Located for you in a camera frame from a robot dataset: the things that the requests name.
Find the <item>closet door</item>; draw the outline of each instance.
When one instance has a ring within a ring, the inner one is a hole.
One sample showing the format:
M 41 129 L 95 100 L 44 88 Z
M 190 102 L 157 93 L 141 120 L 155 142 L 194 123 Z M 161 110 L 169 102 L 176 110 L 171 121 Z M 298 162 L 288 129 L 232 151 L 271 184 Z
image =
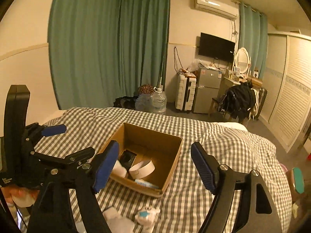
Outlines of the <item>closet door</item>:
M 262 80 L 262 86 L 267 89 L 267 96 L 260 113 L 261 117 L 267 122 L 269 122 L 281 89 L 286 52 L 287 36 L 269 35 L 266 69 Z
M 291 146 L 304 122 L 311 93 L 311 41 L 289 37 L 286 79 L 269 123 Z

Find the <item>flat screen tv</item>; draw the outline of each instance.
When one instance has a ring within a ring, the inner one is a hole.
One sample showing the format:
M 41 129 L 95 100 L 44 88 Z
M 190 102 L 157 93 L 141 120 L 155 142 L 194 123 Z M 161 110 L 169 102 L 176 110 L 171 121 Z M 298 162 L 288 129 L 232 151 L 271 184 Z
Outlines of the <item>flat screen tv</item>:
M 234 46 L 232 41 L 201 33 L 199 55 L 232 63 Z

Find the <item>suitcase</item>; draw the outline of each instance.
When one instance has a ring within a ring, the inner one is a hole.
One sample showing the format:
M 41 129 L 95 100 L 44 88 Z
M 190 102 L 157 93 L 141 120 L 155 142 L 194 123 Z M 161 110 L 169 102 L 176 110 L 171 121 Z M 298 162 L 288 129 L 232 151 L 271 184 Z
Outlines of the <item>suitcase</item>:
M 267 89 L 264 89 L 264 88 L 260 88 L 259 90 L 259 93 L 258 93 L 258 112 L 257 112 L 257 115 L 255 116 L 256 120 L 258 120 L 258 117 L 260 115 L 260 112 L 262 110 L 262 106 L 263 104 L 265 103 L 265 99 L 266 99 L 266 96 L 267 96 Z
M 186 111 L 192 109 L 197 79 L 178 75 L 175 108 Z

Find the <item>wardrobe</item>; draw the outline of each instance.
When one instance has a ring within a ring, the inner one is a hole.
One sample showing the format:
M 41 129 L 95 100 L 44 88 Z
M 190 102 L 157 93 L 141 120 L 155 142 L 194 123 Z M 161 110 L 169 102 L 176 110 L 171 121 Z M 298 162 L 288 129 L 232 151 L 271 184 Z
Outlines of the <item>wardrobe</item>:
M 268 94 L 261 120 L 288 152 L 299 144 L 311 122 L 311 37 L 268 34 L 262 86 Z

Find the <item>plaid blanket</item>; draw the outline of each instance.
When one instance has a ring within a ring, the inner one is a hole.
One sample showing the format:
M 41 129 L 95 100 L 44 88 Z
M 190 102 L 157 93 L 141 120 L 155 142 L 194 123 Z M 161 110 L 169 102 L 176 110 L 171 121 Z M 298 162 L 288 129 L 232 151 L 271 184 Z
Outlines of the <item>plaid blanket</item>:
M 267 139 L 216 123 L 169 117 L 119 108 L 72 108 L 47 125 L 65 124 L 67 132 L 45 137 L 35 150 L 64 158 L 66 155 L 92 146 L 96 152 L 122 123 L 127 122 L 155 131 L 181 137 L 182 148 L 173 180 L 161 198 L 132 191 L 109 180 L 97 194 L 102 211 L 114 206 L 122 216 L 132 221 L 143 206 L 161 209 L 153 232 L 198 232 L 212 204 L 213 195 L 207 191 L 190 156 L 190 146 L 199 141 L 207 153 L 220 164 L 235 171 L 248 173 L 257 169 L 272 195 L 283 232 L 291 218 L 291 195 L 285 173 L 276 159 L 276 147 Z M 240 191 L 236 191 L 224 232 L 231 232 L 237 213 Z M 76 221 L 81 220 L 77 197 L 70 190 L 71 205 Z M 134 232 L 141 232 L 136 223 Z

